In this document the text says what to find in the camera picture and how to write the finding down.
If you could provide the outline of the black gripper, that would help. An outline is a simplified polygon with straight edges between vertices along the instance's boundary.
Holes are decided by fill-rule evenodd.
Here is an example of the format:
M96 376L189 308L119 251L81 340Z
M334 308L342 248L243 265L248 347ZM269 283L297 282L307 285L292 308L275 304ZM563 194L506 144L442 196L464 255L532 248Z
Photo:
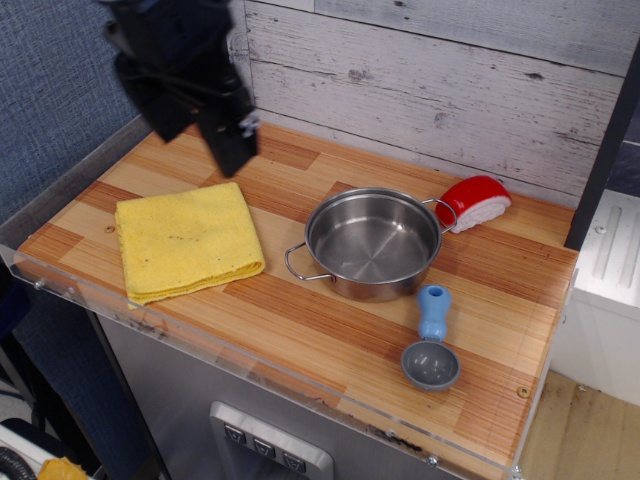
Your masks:
M196 121L221 174L234 177L258 155L258 116L227 41L191 44L171 60L158 44L118 41L114 68L126 95L169 143Z

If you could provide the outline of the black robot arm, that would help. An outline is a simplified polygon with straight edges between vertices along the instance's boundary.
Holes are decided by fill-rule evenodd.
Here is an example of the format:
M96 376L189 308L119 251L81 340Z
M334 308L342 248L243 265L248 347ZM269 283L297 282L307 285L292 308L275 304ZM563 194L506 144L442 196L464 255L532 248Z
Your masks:
M257 114L227 39L226 1L108 1L114 68L148 125L170 142L198 126L218 169L235 176L258 153Z

